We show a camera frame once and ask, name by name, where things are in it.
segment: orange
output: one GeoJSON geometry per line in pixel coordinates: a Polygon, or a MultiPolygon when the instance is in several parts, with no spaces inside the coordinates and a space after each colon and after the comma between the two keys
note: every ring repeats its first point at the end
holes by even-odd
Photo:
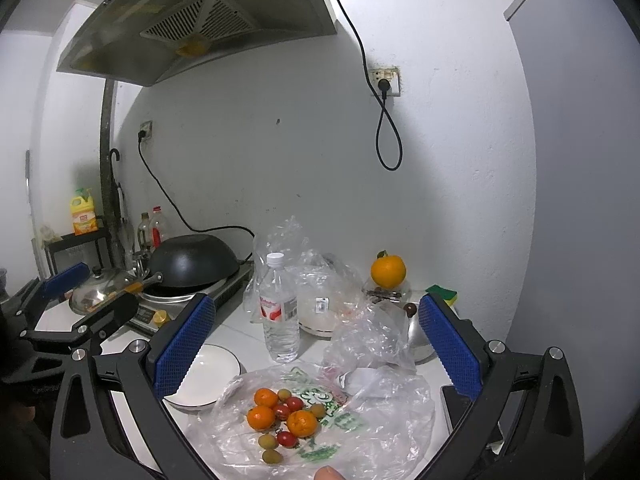
{"type": "Polygon", "coordinates": [[[255,431],[264,431],[273,425],[276,421],[276,415],[271,408],[256,406],[246,414],[246,421],[255,431]]]}
{"type": "Polygon", "coordinates": [[[382,288],[396,288],[404,282],[406,267],[400,256],[386,254],[382,251],[371,266],[371,279],[382,288]]]}
{"type": "Polygon", "coordinates": [[[254,402],[257,406],[273,408],[279,400],[278,394],[268,388],[260,388],[254,395],[254,402]]]}
{"type": "Polygon", "coordinates": [[[287,419],[287,428],[298,438],[313,435],[318,429],[318,420],[307,410],[291,413],[287,419]]]}

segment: countertop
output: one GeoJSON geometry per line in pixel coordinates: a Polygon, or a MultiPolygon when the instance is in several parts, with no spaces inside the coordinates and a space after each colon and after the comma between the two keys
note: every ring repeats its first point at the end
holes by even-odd
{"type": "MultiPolygon", "coordinates": [[[[420,298],[418,296],[412,299],[419,300],[420,298]]],[[[216,314],[214,329],[207,337],[205,343],[222,346],[235,354],[240,361],[242,371],[260,370],[273,366],[275,363],[270,359],[264,346],[262,326],[249,322],[249,316],[242,309],[241,302],[242,292],[238,292],[229,302],[222,306],[216,314]]],[[[69,331],[73,323],[81,319],[81,317],[82,316],[73,313],[65,301],[64,303],[49,307],[40,318],[36,329],[69,331]]],[[[300,338],[299,359],[309,363],[319,363],[322,360],[322,354],[328,346],[329,341],[318,339],[302,331],[300,331],[300,338]]],[[[102,352],[103,354],[121,352],[127,344],[135,339],[148,340],[148,337],[128,327],[122,327],[102,343],[102,352]]],[[[451,384],[451,381],[437,357],[431,358],[427,362],[418,365],[417,371],[427,379],[431,387],[431,397],[435,403],[435,420],[430,446],[425,453],[424,459],[418,464],[415,471],[408,476],[409,480],[412,480],[418,475],[449,436],[440,399],[440,387],[445,384],[451,384]]],[[[122,426],[136,456],[140,462],[146,466],[159,470],[156,461],[151,456],[138,431],[138,427],[131,415],[124,394],[112,392],[112,396],[122,426]]],[[[188,414],[174,408],[166,401],[164,401],[164,403],[178,427],[184,430],[188,424],[188,414]]]]}

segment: gold knob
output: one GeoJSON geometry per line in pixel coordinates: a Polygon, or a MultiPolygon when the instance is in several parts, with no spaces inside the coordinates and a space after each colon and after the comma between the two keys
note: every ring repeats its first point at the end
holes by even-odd
{"type": "Polygon", "coordinates": [[[164,325],[167,321],[171,321],[171,318],[167,314],[166,310],[158,310],[154,314],[154,323],[158,328],[164,325]]]}

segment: power cord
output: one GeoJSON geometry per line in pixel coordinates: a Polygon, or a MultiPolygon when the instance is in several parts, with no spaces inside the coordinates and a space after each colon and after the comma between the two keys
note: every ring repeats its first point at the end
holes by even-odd
{"type": "MultiPolygon", "coordinates": [[[[171,197],[164,190],[164,187],[162,187],[162,184],[160,184],[160,181],[158,180],[158,177],[156,177],[154,175],[154,172],[151,171],[151,168],[146,163],[145,157],[144,157],[144,155],[142,155],[142,140],[145,138],[145,136],[146,136],[146,131],[145,130],[140,130],[138,132],[138,155],[140,155],[140,160],[142,160],[142,164],[145,165],[145,168],[148,171],[149,175],[151,175],[153,180],[156,181],[156,184],[158,184],[158,187],[160,188],[160,191],[162,191],[162,193],[164,194],[166,199],[169,201],[169,204],[171,204],[174,207],[175,212],[178,213],[178,216],[180,217],[180,220],[182,220],[182,223],[187,227],[187,229],[189,229],[189,231],[192,231],[194,233],[210,233],[212,231],[221,231],[222,229],[240,229],[242,231],[248,232],[253,238],[255,238],[254,232],[251,231],[251,229],[249,229],[248,227],[244,227],[243,225],[223,225],[223,226],[220,226],[220,227],[211,227],[209,229],[196,229],[195,227],[192,227],[186,221],[184,216],[182,216],[182,213],[180,212],[180,209],[178,209],[178,206],[175,204],[175,202],[173,200],[171,200],[171,197]]],[[[251,257],[253,255],[254,255],[253,252],[250,253],[249,256],[247,256],[242,262],[244,264],[247,263],[251,259],[251,257]]]]}
{"type": "Polygon", "coordinates": [[[376,92],[376,89],[373,88],[373,85],[369,80],[369,70],[367,68],[367,56],[364,52],[364,45],[362,44],[360,35],[358,34],[358,31],[356,30],[355,25],[353,25],[353,22],[351,21],[349,15],[347,14],[347,11],[344,10],[344,7],[342,6],[341,1],[340,0],[335,0],[335,1],[338,3],[338,7],[340,7],[340,10],[342,11],[345,19],[349,23],[349,26],[351,27],[351,30],[353,31],[356,37],[356,40],[358,40],[358,46],[360,47],[360,53],[362,54],[362,67],[364,69],[364,77],[367,81],[367,85],[369,85],[371,92],[376,97],[378,104],[380,105],[380,120],[378,121],[378,129],[376,131],[376,154],[378,155],[378,160],[380,161],[380,164],[382,164],[382,166],[385,168],[385,170],[395,171],[400,167],[400,164],[402,164],[402,139],[400,139],[400,134],[398,133],[398,129],[396,128],[396,124],[394,123],[394,120],[391,118],[391,115],[386,109],[386,94],[391,88],[391,85],[389,84],[389,81],[387,79],[381,79],[378,81],[378,88],[382,92],[382,98],[380,98],[380,96],[378,95],[378,92],[376,92]],[[383,86],[386,86],[386,91],[381,88],[381,83],[383,81],[386,82],[386,85],[383,84],[383,86]],[[378,141],[380,138],[380,127],[382,126],[382,119],[384,116],[386,116],[386,119],[389,121],[389,124],[391,125],[391,128],[394,131],[394,134],[396,134],[396,140],[398,141],[398,162],[396,162],[396,165],[393,167],[386,165],[385,161],[382,160],[382,156],[380,155],[380,146],[378,141]]]}

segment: yellow detergent bottle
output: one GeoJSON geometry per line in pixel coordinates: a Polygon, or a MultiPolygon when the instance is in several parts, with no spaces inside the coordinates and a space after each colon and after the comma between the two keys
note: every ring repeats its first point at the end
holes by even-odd
{"type": "Polygon", "coordinates": [[[74,233],[83,235],[98,230],[98,222],[95,218],[94,199],[83,187],[76,190],[78,196],[71,200],[71,217],[74,222],[74,233]]]}

